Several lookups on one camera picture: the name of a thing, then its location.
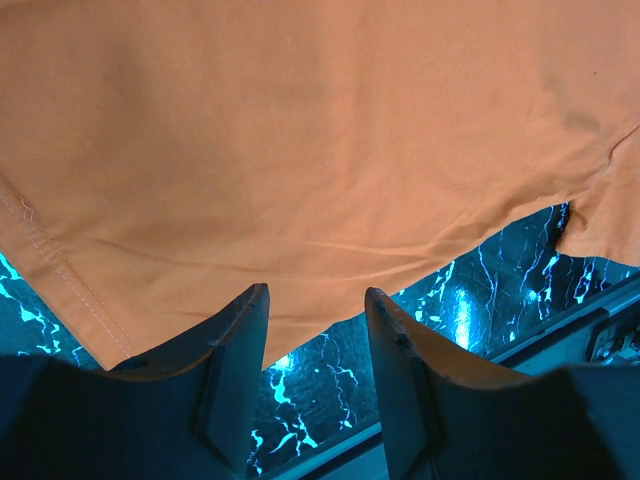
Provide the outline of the orange t shirt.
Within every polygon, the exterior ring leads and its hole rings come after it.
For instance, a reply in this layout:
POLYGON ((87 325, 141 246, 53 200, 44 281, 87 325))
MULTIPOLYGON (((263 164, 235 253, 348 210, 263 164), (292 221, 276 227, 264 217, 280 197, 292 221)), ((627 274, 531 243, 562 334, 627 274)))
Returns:
POLYGON ((1 5, 1 249, 105 368, 255 283, 273 363, 562 203, 638 264, 635 1, 1 5))

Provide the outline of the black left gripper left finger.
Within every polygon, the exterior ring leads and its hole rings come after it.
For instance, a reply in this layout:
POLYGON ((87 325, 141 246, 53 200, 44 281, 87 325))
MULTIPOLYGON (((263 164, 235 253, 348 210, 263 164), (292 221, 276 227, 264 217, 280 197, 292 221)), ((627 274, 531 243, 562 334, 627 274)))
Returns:
POLYGON ((241 479, 269 317, 255 284, 110 371, 1 360, 5 479, 241 479))

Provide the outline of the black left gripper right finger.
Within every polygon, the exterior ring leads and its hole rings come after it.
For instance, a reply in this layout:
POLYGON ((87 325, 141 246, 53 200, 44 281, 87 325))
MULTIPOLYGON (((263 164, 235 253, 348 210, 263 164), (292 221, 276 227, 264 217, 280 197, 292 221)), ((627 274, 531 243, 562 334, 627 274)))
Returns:
POLYGON ((393 479, 635 479, 639 370, 526 375, 477 356, 370 288, 365 313, 393 479))

